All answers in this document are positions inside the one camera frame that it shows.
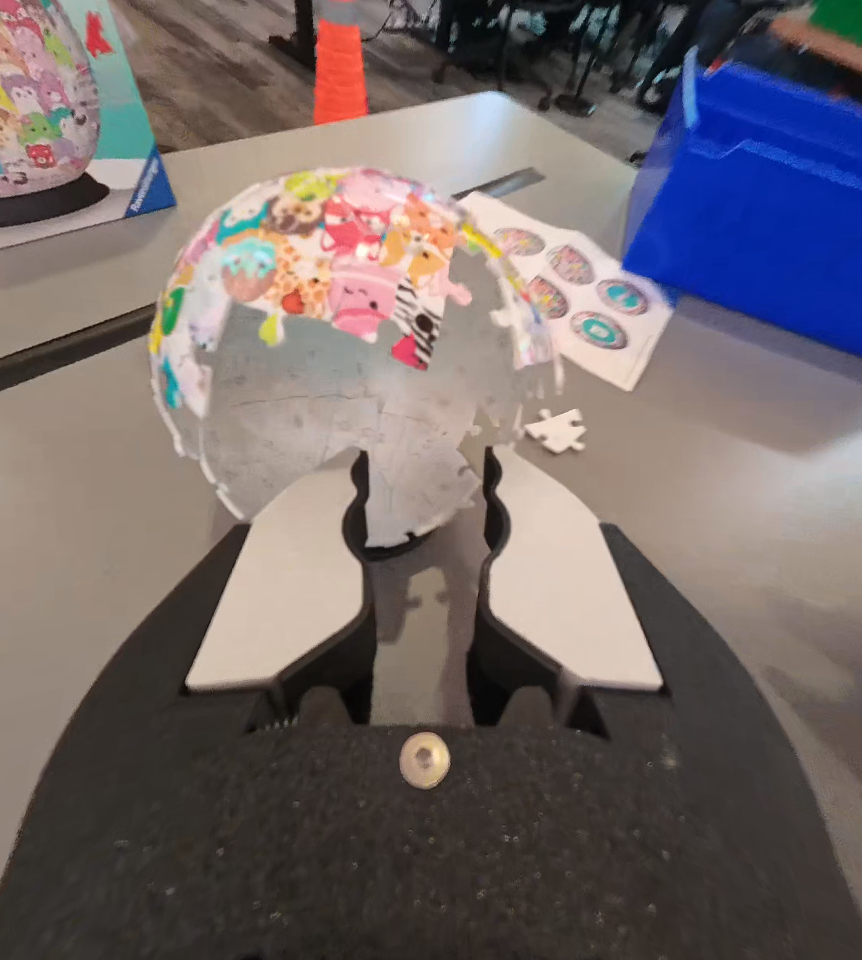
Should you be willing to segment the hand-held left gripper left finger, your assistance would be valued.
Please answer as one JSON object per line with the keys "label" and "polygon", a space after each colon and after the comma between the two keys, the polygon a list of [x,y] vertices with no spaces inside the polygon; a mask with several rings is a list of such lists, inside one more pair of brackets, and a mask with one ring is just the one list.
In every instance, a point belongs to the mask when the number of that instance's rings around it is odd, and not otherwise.
{"label": "hand-held left gripper left finger", "polygon": [[283,685],[367,611],[367,455],[344,450],[260,510],[187,673],[194,693]]}

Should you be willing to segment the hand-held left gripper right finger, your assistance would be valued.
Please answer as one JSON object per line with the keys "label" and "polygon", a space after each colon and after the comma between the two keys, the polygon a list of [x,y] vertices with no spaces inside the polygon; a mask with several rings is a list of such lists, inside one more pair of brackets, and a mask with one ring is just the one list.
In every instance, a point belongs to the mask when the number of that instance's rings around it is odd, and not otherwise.
{"label": "hand-held left gripper right finger", "polygon": [[562,679],[657,692],[664,678],[592,510],[510,446],[485,450],[488,554],[473,659],[504,690]]}

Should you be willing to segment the black ball stand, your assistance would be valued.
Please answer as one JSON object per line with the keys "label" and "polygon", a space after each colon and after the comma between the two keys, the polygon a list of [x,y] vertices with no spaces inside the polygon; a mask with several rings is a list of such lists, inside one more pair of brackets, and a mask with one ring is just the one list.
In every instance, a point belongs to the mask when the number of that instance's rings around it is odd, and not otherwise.
{"label": "black ball stand", "polygon": [[344,541],[351,553],[362,562],[378,563],[399,558],[411,553],[425,544],[430,534],[417,536],[413,533],[401,543],[391,546],[368,546],[367,534],[364,527],[349,527],[342,530]]}

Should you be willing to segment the white puzzle piece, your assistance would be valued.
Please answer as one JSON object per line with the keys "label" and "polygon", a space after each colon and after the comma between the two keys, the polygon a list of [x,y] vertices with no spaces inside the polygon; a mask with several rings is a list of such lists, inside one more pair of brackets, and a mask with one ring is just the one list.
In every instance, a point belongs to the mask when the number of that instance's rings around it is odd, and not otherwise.
{"label": "white puzzle piece", "polygon": [[549,409],[540,409],[537,419],[523,426],[524,433],[528,437],[554,455],[585,450],[586,429],[581,410],[578,408],[571,408],[558,414],[552,413]]}

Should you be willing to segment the colourful puzzle ball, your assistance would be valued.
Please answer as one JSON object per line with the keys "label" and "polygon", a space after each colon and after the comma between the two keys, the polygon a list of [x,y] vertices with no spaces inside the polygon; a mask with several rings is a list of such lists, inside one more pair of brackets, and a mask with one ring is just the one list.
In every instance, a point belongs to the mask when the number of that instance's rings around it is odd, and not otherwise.
{"label": "colourful puzzle ball", "polygon": [[368,166],[277,174],[226,200],[178,254],[148,338],[179,455],[252,521],[344,450],[367,455],[367,545],[430,534],[499,444],[563,385],[526,282],[461,202]]}

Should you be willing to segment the puzzle instruction leaflet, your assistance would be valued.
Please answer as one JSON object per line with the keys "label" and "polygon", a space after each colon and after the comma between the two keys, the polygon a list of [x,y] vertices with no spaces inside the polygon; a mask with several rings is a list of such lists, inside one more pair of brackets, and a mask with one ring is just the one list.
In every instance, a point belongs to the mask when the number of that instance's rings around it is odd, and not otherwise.
{"label": "puzzle instruction leaflet", "polygon": [[540,221],[482,191],[461,205],[526,282],[559,353],[632,392],[675,312],[665,293],[576,230]]}

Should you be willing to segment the teal puzzle box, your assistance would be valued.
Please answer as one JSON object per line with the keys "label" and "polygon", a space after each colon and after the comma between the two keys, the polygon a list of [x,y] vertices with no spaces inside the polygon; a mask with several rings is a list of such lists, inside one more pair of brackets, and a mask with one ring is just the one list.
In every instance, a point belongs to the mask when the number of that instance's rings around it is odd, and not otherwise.
{"label": "teal puzzle box", "polygon": [[0,1],[0,250],[176,200],[111,2]]}

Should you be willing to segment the blue plastic bin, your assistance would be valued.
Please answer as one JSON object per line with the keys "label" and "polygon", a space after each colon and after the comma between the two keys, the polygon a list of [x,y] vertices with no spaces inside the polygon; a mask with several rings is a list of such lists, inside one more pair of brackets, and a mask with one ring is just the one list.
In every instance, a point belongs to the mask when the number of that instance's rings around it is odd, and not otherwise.
{"label": "blue plastic bin", "polygon": [[627,271],[862,358],[862,105],[688,51],[629,198]]}

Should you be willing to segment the orange plastic object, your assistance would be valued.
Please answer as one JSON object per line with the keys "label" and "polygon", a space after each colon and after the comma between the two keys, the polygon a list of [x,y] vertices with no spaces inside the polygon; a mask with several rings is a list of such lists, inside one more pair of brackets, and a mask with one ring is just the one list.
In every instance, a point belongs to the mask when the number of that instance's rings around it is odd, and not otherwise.
{"label": "orange plastic object", "polygon": [[316,126],[365,117],[368,101],[363,37],[355,1],[315,1]]}

